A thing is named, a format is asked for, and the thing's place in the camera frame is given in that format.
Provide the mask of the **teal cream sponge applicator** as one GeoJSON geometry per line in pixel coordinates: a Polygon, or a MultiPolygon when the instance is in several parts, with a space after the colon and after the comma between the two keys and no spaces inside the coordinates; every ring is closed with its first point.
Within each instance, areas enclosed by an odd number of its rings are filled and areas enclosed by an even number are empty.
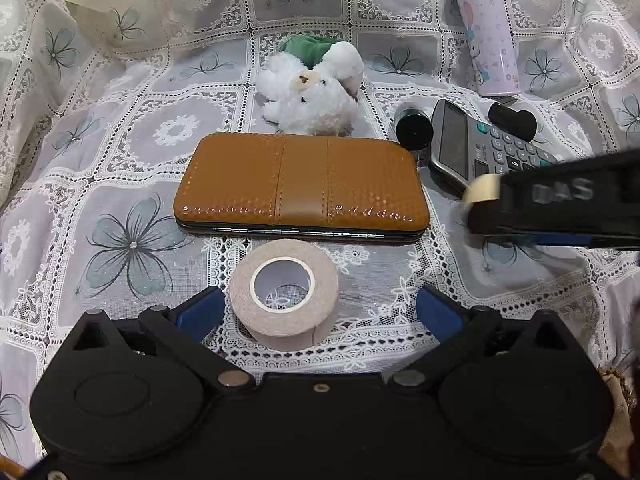
{"type": "Polygon", "coordinates": [[[479,203],[493,202],[500,198],[501,177],[498,174],[482,174],[471,182],[462,195],[465,210],[479,203]]]}

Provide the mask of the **beige tape roll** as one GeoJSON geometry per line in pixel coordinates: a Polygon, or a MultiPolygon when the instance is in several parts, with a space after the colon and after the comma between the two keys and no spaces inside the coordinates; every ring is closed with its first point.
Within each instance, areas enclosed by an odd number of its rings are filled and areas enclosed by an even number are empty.
{"type": "Polygon", "coordinates": [[[235,316],[260,344],[304,350],[331,333],[338,274],[318,247],[274,240],[242,259],[231,275],[228,296],[235,316]]]}

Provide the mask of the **black sponge applicator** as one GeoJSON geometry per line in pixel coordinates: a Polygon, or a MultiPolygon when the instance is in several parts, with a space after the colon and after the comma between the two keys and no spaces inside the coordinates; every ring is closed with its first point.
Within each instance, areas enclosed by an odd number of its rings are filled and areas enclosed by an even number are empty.
{"type": "Polygon", "coordinates": [[[537,132],[537,121],[528,110],[512,110],[498,102],[493,102],[488,110],[489,121],[500,130],[524,142],[532,142],[537,132]]]}

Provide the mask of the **grey desk calculator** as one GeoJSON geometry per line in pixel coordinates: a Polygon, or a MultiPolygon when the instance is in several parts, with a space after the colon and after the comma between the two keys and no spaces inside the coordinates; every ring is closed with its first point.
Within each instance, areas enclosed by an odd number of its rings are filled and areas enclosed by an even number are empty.
{"type": "Polygon", "coordinates": [[[430,166],[460,193],[484,174],[502,176],[510,171],[531,170],[558,162],[533,142],[479,122],[444,99],[437,101],[431,123],[434,136],[430,166]]]}

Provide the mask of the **brown leather wallet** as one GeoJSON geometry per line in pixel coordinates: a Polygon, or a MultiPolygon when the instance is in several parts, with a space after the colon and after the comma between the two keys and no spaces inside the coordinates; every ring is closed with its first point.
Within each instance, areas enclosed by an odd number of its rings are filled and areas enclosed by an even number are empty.
{"type": "Polygon", "coordinates": [[[179,226],[221,233],[407,244],[430,224],[416,163],[375,139],[212,133],[174,199],[179,226]]]}

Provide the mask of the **purple thermos bottle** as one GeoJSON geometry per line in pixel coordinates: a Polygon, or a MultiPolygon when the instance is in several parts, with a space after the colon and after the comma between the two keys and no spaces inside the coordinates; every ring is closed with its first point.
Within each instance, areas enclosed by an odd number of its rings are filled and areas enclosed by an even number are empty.
{"type": "Polygon", "coordinates": [[[517,96],[518,64],[503,0],[457,0],[480,96],[517,96]]]}

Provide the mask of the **dark bottle black cap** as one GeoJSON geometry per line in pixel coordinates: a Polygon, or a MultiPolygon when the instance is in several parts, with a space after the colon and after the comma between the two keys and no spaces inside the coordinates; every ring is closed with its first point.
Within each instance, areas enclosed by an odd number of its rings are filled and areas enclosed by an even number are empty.
{"type": "Polygon", "coordinates": [[[422,107],[413,102],[403,102],[397,107],[394,130],[397,142],[412,152],[427,148],[434,136],[431,119],[422,107]]]}

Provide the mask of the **beige fabric basket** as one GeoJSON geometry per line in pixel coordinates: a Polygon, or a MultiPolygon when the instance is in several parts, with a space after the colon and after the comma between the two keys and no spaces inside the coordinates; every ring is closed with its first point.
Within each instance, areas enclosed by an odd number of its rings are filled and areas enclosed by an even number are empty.
{"type": "Polygon", "coordinates": [[[639,401],[618,370],[600,370],[614,401],[614,415],[598,455],[624,479],[639,478],[639,401]]]}

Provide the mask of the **white plush toy green hat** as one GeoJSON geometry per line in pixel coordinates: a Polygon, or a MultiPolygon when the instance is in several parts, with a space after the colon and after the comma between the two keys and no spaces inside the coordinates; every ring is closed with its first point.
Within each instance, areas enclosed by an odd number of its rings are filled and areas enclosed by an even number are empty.
{"type": "Polygon", "coordinates": [[[256,89],[262,116],[284,133],[344,136],[358,117],[364,63],[348,41],[300,35],[266,58],[256,89]]]}

